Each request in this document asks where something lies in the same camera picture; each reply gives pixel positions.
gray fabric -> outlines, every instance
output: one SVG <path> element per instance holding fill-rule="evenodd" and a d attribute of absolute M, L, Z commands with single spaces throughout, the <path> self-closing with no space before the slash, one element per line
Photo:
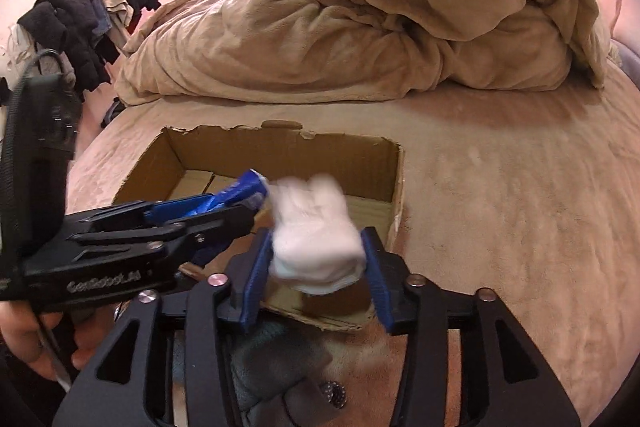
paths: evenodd
<path fill-rule="evenodd" d="M 331 361 L 319 343 L 290 323 L 270 319 L 257 330 L 238 337 L 231 367 L 240 410 L 270 400 L 318 373 Z"/>
<path fill-rule="evenodd" d="M 618 46 L 618 51 L 620 52 L 622 71 L 624 71 L 631 81 L 636 84 L 636 87 L 640 89 L 640 57 L 627 48 L 622 42 L 614 41 L 614 43 Z"/>
<path fill-rule="evenodd" d="M 242 415 L 245 427 L 318 427 L 340 414 L 305 378 L 283 395 L 260 402 Z"/>

cardboard box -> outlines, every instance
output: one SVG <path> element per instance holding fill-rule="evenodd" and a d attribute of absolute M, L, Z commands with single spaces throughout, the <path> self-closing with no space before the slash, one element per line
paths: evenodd
<path fill-rule="evenodd" d="M 402 212 L 403 155 L 397 143 L 385 138 L 315 134 L 288 121 L 267 121 L 260 128 L 165 128 L 140 157 L 114 202 L 216 192 L 247 169 L 271 181 L 285 176 L 306 180 L 326 172 L 342 186 L 356 226 L 376 227 L 386 249 L 392 251 Z M 255 228 L 270 226 L 267 204 Z M 237 239 L 204 271 L 193 266 L 185 271 L 193 277 L 223 271 L 229 258 L 246 251 L 252 239 L 253 234 Z M 364 281 L 328 296 L 304 295 L 270 281 L 263 304 L 276 313 L 336 331 L 360 329 L 373 316 Z"/>

bedsheet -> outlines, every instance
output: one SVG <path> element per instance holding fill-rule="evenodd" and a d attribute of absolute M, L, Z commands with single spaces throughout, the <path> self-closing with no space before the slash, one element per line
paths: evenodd
<path fill-rule="evenodd" d="M 396 140 L 406 149 L 398 253 L 446 289 L 495 288 L 586 426 L 640 351 L 639 108 L 640 91 L 611 63 L 603 90 L 572 74 L 549 92 L 443 84 L 381 103 L 167 97 L 126 109 L 94 140 L 70 171 L 68 209 L 109 204 L 164 126 L 285 119 Z M 388 425 L 404 340 L 373 323 L 325 340 L 350 402 L 334 425 Z M 459 377 L 452 363 L 454 388 Z M 452 393 L 450 425 L 455 412 Z"/>

finger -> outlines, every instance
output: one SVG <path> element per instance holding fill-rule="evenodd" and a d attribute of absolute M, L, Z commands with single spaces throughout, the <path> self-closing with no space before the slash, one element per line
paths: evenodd
<path fill-rule="evenodd" d="M 94 354 L 95 347 L 94 349 L 78 349 L 71 355 L 71 363 L 76 369 L 82 369 Z"/>
<path fill-rule="evenodd" d="M 42 316 L 46 327 L 54 327 L 62 318 L 62 314 Z M 27 363 L 38 360 L 42 354 L 42 343 L 37 333 L 38 324 L 25 302 L 0 303 L 0 332 L 11 352 Z"/>
<path fill-rule="evenodd" d="M 42 354 L 40 336 L 35 331 L 20 335 L 3 331 L 2 336 L 6 347 L 23 362 L 35 362 Z"/>
<path fill-rule="evenodd" d="M 74 340 L 79 350 L 95 349 L 113 328 L 113 307 L 98 308 L 85 322 L 76 326 Z"/>
<path fill-rule="evenodd" d="M 41 377 L 44 377 L 47 380 L 56 380 L 56 372 L 53 369 L 53 363 L 46 353 L 42 352 L 36 360 L 28 363 L 27 365 Z"/>
<path fill-rule="evenodd" d="M 51 329 L 62 320 L 62 313 L 47 313 L 40 316 L 44 325 Z M 25 301 L 0 302 L 0 330 L 20 335 L 38 331 L 38 323 L 31 305 Z"/>

